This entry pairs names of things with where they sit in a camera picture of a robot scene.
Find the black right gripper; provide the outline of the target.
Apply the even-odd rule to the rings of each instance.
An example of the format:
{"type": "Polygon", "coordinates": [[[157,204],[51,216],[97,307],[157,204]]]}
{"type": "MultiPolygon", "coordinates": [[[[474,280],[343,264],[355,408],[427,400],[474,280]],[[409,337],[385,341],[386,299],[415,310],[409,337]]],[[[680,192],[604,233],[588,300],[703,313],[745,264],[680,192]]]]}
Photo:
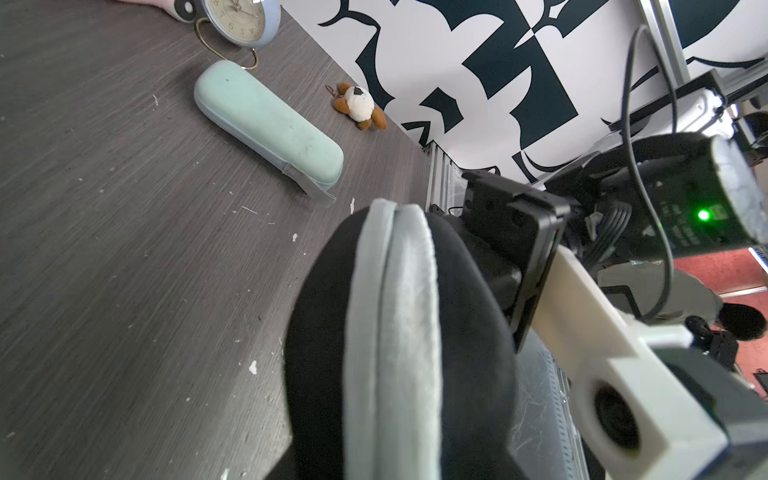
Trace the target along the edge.
{"type": "Polygon", "coordinates": [[[571,215],[568,200],[487,171],[468,171],[461,214],[430,201],[456,230],[521,350],[571,215]]]}

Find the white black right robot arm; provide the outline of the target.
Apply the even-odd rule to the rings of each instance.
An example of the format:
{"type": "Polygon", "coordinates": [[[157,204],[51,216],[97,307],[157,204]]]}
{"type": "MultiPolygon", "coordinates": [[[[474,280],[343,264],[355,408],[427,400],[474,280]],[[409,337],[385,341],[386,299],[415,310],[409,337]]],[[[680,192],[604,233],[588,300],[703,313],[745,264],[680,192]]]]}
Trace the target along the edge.
{"type": "Polygon", "coordinates": [[[661,274],[651,302],[633,309],[650,325],[683,315],[671,307],[676,258],[767,239],[764,196],[735,142],[677,127],[634,139],[630,115],[619,124],[619,145],[573,160],[538,184],[466,172],[460,214],[443,213],[468,242],[516,347],[554,282],[559,246],[587,270],[655,261],[661,274]]]}

